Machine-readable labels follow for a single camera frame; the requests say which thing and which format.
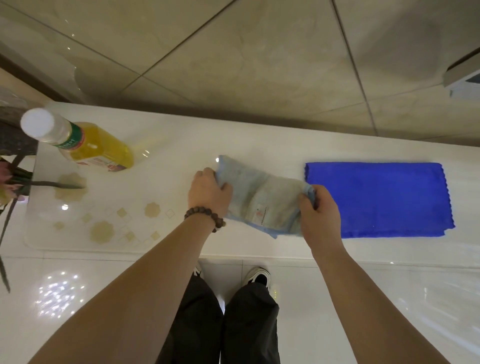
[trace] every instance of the towel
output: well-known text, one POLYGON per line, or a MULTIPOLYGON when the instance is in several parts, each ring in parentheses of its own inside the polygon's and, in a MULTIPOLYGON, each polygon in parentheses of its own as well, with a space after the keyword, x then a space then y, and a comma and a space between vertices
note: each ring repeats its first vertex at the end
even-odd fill
POLYGON ((307 163, 305 180, 330 191, 342 238, 436 237, 455 227, 438 163, 307 163))
POLYGON ((315 202, 312 186, 301 180, 273 176, 230 157, 219 156, 215 173, 219 186, 233 186, 227 218, 242 221, 276 239, 301 235, 297 197, 306 194, 315 202))

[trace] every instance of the leg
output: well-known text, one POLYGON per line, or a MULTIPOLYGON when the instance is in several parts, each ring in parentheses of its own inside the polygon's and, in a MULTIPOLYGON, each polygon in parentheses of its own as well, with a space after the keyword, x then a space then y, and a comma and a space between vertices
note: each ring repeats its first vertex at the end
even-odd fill
POLYGON ((222 364, 280 363, 276 334, 278 304, 268 291, 270 274, 262 271, 267 277, 251 279, 225 308, 222 364))
POLYGON ((222 321, 214 293, 192 275, 156 364, 218 364, 222 321))

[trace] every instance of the hand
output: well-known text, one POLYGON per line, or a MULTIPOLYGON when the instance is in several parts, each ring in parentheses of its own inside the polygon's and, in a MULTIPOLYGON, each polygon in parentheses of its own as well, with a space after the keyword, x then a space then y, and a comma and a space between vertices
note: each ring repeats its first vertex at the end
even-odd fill
POLYGON ((233 187, 225 183, 222 188, 215 180, 215 172, 211 168, 199 170, 193 177, 188 191, 188 208, 204 206, 223 218, 228 211, 232 199, 233 187))
POLYGON ((338 206, 325 187, 314 184, 313 188, 318 204, 316 210, 306 195, 299 195, 300 227, 303 237, 314 253, 328 248, 344 250, 338 206))

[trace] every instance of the cooking oil bottle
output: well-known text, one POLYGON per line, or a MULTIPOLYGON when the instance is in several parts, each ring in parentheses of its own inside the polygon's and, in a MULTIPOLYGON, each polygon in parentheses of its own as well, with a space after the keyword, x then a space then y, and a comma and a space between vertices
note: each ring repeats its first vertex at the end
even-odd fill
POLYGON ((68 121, 46 109, 31 109, 20 121, 25 134, 59 148, 67 159, 117 172, 133 166, 125 143, 91 122, 68 121))

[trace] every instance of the wooden bead bracelet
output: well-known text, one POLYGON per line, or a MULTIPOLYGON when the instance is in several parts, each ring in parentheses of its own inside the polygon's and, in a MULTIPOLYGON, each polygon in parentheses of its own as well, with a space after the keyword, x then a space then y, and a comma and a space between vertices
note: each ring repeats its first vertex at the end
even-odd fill
POLYGON ((185 213, 185 218, 197 213, 205 214, 212 218, 212 220, 215 222, 215 229, 213 229, 212 232, 216 232, 218 229, 220 229, 221 227, 227 224, 225 221, 223 221, 222 218, 219 218, 215 212, 212 212, 212 210, 210 210, 209 208, 205 208, 203 206, 192 207, 190 210, 188 210, 185 213))

